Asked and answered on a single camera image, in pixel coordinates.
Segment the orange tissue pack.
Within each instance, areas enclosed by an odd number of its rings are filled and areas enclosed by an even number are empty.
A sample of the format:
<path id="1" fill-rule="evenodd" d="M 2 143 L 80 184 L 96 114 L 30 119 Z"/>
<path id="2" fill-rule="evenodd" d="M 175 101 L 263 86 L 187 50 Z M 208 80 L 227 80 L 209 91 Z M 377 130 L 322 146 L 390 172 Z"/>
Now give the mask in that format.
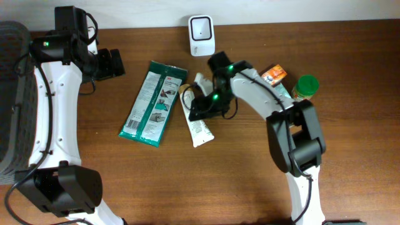
<path id="1" fill-rule="evenodd" d="M 287 72 L 277 64 L 264 72 L 261 77 L 270 85 L 275 86 L 278 85 L 287 75 Z"/>

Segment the green lid jar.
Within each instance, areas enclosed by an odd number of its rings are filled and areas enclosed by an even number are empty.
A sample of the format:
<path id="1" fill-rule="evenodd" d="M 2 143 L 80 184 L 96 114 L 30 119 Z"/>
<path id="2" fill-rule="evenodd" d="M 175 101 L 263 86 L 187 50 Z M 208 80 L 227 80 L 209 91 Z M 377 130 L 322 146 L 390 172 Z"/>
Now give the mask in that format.
<path id="1" fill-rule="evenodd" d="M 319 89 L 319 81 L 313 75 L 301 76 L 292 89 L 291 96 L 296 101 L 310 100 Z"/>

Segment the white tube gold cap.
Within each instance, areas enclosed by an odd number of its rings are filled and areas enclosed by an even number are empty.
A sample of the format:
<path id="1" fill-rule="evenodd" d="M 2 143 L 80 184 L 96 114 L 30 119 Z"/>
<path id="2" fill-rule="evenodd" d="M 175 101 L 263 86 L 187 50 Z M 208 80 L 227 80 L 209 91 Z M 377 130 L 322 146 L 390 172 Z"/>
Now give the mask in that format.
<path id="1" fill-rule="evenodd" d="M 191 101 L 194 99 L 194 93 L 190 88 L 189 84 L 183 84 L 179 87 L 179 100 L 182 104 L 184 116 L 189 128 L 193 147 L 196 148 L 214 139 L 214 135 L 207 127 L 203 120 L 190 121 L 189 114 L 190 110 L 187 108 Z"/>

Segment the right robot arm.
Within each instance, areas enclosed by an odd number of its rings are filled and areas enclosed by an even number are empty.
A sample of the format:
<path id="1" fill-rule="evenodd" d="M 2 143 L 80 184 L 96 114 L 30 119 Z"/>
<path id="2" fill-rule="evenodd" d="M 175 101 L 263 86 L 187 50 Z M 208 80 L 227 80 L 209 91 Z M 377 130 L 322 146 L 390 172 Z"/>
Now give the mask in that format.
<path id="1" fill-rule="evenodd" d="M 269 152 L 285 174 L 291 196 L 291 224 L 324 224 L 319 172 L 326 143 L 312 102 L 279 94 L 247 61 L 232 62 L 225 52 L 207 62 L 212 78 L 195 82 L 202 91 L 191 101 L 190 121 L 225 116 L 241 99 L 266 122 Z"/>

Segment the teal tissue pack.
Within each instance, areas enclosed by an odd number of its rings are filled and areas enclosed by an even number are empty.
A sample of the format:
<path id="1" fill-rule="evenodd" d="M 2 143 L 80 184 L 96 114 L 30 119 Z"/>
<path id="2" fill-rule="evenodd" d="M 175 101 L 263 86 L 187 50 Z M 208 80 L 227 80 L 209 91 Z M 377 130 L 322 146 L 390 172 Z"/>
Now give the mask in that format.
<path id="1" fill-rule="evenodd" d="M 278 97 L 280 99 L 292 99 L 291 95 L 289 94 L 288 90 L 284 87 L 283 83 L 275 85 L 274 89 L 277 91 Z"/>

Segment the green wipes package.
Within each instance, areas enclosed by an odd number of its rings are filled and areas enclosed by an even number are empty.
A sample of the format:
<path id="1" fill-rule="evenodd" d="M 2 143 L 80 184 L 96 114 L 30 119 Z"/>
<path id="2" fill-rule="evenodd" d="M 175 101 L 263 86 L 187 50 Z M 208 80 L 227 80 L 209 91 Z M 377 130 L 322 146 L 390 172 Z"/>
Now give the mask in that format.
<path id="1" fill-rule="evenodd" d="M 158 147 L 187 75 L 185 69 L 152 61 L 119 137 Z"/>

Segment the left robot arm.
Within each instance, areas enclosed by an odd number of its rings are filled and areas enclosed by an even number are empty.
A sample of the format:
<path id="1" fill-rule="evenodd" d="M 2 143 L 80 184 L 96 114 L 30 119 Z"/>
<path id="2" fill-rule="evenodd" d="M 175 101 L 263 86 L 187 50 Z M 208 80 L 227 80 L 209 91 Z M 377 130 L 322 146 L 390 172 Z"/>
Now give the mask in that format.
<path id="1" fill-rule="evenodd" d="M 83 83 L 125 73 L 117 49 L 97 48 L 93 16 L 75 6 L 54 10 L 55 28 L 34 39 L 29 55 L 37 84 L 36 130 L 28 169 L 16 173 L 18 190 L 43 213 L 66 224 L 124 224 L 103 200 L 101 175 L 82 166 L 77 141 Z"/>

